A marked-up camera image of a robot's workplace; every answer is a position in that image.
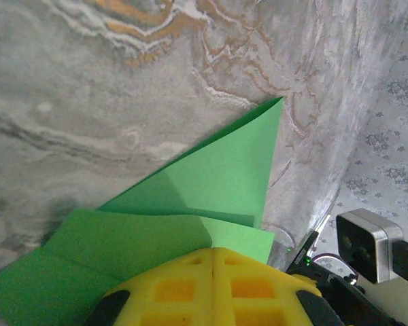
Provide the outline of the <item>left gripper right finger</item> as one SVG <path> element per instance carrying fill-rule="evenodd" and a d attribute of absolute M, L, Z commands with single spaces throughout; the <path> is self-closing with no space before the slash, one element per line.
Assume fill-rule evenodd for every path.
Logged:
<path fill-rule="evenodd" d="M 214 325 L 342 325 L 316 282 L 214 249 Z"/>

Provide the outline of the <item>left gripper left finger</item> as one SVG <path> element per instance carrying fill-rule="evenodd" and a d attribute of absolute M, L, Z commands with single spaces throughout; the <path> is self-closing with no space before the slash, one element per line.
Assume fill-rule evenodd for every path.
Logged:
<path fill-rule="evenodd" d="M 212 325 L 214 250 L 199 249 L 116 285 L 85 325 Z"/>

